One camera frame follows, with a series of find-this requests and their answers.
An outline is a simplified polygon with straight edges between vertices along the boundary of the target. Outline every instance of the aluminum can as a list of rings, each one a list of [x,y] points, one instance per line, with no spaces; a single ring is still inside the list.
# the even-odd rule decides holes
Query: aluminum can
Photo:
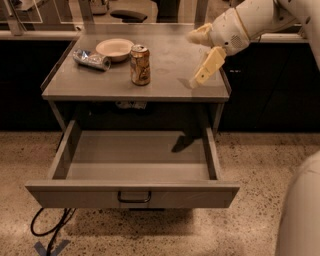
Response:
[[[136,85],[150,83],[150,51],[143,45],[133,45],[130,52],[131,81]]]

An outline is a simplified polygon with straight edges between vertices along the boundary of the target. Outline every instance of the power cord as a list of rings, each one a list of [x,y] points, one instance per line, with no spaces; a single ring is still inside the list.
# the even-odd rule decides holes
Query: power cord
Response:
[[[31,229],[31,233],[34,235],[34,236],[37,236],[37,237],[43,237],[43,236],[47,236],[51,233],[54,232],[49,244],[48,244],[48,247],[47,247],[47,255],[46,256],[50,256],[51,255],[51,251],[52,251],[52,248],[53,248],[53,244],[54,244],[54,241],[59,233],[59,231],[61,230],[61,228],[66,225],[68,223],[68,221],[72,218],[73,214],[75,213],[76,209],[71,209],[71,208],[66,208],[64,209],[64,212],[63,212],[63,215],[61,216],[61,219],[60,221],[58,222],[58,224],[50,229],[49,231],[47,232],[44,232],[44,233],[36,233],[34,231],[34,224],[37,220],[37,218],[39,217],[39,215],[41,214],[41,212],[44,210],[45,208],[41,208],[37,214],[34,216],[32,222],[31,222],[31,226],[30,226],[30,229]]]

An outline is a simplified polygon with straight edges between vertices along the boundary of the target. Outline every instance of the small white bowl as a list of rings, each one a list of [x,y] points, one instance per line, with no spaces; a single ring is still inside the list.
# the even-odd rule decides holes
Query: small white bowl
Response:
[[[134,45],[133,42],[126,39],[109,39],[102,41],[96,46],[96,51],[111,59],[112,62],[124,61]]]

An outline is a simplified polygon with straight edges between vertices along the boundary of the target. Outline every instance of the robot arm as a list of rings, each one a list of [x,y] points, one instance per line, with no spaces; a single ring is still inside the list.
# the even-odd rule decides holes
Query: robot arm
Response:
[[[213,54],[217,48],[218,52],[221,53],[223,49],[226,56],[231,56],[247,48],[250,40],[264,33],[283,30],[297,22],[302,24],[320,68],[320,28],[317,28],[318,24],[320,26],[319,0],[246,0],[228,9],[212,24],[205,24],[187,35],[190,42],[213,47],[195,75],[197,84],[203,84],[223,65],[224,61],[219,61],[213,67],[213,62],[208,60],[217,58]]]

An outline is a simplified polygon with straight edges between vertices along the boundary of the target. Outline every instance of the speckled floor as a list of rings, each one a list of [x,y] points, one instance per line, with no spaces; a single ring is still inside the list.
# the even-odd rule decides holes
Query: speckled floor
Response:
[[[31,234],[40,206],[24,184],[46,177],[60,135],[0,132],[1,255],[45,255],[40,248],[51,235]],[[219,133],[217,148],[222,178],[241,185],[230,208],[77,209],[57,237],[55,248],[66,246],[56,255],[274,255],[289,180],[320,149],[320,134]],[[53,227],[61,213],[45,210],[36,231]]]

